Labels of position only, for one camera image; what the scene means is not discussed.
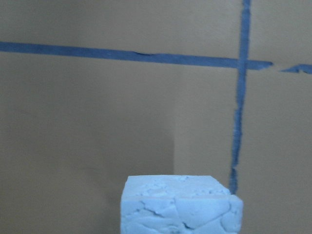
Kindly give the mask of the light blue foam block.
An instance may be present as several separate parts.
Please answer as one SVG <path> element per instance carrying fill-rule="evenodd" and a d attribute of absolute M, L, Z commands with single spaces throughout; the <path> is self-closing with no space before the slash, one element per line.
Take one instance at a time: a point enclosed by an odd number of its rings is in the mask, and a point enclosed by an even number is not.
<path fill-rule="evenodd" d="M 243 201 L 209 175 L 132 175 L 120 216 L 122 234 L 237 234 Z"/>

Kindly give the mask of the blue tape strip lengthwise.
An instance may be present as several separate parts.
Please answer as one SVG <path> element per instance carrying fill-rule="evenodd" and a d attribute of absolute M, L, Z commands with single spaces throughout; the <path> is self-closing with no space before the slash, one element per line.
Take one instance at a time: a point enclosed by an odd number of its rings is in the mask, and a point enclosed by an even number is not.
<path fill-rule="evenodd" d="M 237 167 L 239 165 L 239 153 L 242 141 L 242 116 L 246 93 L 246 73 L 249 56 L 250 22 L 251 22 L 251 1 L 244 0 L 242 2 L 239 58 L 237 65 L 237 74 L 238 74 L 236 84 L 237 109 L 235 110 L 234 113 L 232 160 L 229 178 L 229 190 L 233 195 L 235 195 L 238 190 Z"/>

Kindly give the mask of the blue tape strip crosswise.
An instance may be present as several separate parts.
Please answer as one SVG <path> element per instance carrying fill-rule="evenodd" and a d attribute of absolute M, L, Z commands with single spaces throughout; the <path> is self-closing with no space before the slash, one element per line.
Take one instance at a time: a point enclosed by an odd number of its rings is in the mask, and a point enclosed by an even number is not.
<path fill-rule="evenodd" d="M 93 59 L 128 60 L 193 66 L 237 68 L 238 59 L 179 54 L 145 54 L 133 51 L 97 49 L 73 46 L 44 45 L 32 43 L 1 42 L 2 52 L 27 53 L 53 56 L 82 57 Z"/>

